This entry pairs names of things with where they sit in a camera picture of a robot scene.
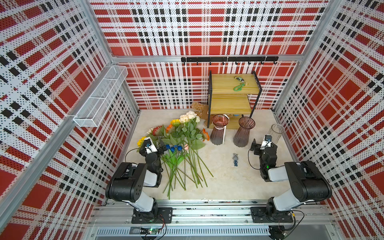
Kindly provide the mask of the cream gerbera flower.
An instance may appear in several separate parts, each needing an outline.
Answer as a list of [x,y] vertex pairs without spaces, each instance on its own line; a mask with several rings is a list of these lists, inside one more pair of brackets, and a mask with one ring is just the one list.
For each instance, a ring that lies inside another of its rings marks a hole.
[[147,131],[147,135],[152,135],[152,134],[153,134],[153,130],[154,130],[154,128],[149,129],[149,130]]

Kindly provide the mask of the red gerbera flower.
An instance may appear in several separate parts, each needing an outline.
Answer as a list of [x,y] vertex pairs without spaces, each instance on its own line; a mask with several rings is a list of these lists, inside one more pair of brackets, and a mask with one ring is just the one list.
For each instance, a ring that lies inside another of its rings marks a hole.
[[161,125],[161,126],[154,127],[152,130],[152,135],[155,137],[163,136],[164,135],[164,126]]

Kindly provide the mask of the pale pink rose flower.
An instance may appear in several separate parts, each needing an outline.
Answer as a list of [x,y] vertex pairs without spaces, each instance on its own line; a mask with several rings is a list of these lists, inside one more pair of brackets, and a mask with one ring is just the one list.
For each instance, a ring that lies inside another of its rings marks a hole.
[[205,128],[198,128],[201,119],[197,113],[189,111],[184,117],[185,122],[183,123],[183,130],[185,130],[184,133],[186,135],[187,145],[189,148],[189,161],[195,185],[196,187],[208,187],[205,172],[207,172],[211,177],[213,177],[213,174],[204,162],[203,158],[199,155],[199,150],[206,146],[206,142],[210,140],[210,136]]

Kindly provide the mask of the white rose flower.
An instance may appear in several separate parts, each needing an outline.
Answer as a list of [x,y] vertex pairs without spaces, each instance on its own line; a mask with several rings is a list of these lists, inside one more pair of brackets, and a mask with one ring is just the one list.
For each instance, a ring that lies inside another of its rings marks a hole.
[[206,145],[206,142],[208,141],[203,142],[201,131],[205,128],[204,128],[204,124],[201,122],[200,117],[196,116],[194,118],[194,125],[195,125],[196,134],[195,134],[195,139],[193,140],[192,150],[196,157],[196,162],[197,162],[196,170],[199,171],[199,173],[197,174],[199,175],[199,178],[200,178],[200,182],[201,182],[200,185],[201,186],[205,185],[206,187],[208,187],[206,176],[204,173],[204,167],[206,170],[208,170],[209,173],[210,173],[210,170],[207,168],[205,162],[203,161],[203,158],[199,155],[199,150],[204,148]]

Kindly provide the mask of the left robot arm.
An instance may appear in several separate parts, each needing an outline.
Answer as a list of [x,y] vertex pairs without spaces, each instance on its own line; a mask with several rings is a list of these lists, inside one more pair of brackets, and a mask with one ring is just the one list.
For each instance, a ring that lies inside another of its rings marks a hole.
[[158,188],[162,181],[161,155],[167,148],[161,145],[141,148],[145,163],[121,163],[106,187],[107,199],[124,202],[134,208],[132,224],[169,224],[172,208],[160,208],[157,200],[147,195],[144,187]]

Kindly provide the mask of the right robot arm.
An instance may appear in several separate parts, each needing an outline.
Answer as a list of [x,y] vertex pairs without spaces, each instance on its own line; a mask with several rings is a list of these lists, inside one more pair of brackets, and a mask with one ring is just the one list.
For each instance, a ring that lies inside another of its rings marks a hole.
[[250,151],[259,156],[261,178],[265,182],[288,181],[290,188],[277,197],[268,199],[265,207],[252,208],[255,223],[291,223],[293,209],[306,203],[321,202],[332,196],[332,188],[311,161],[285,162],[276,166],[278,146],[272,137],[265,136],[261,144],[255,140]]

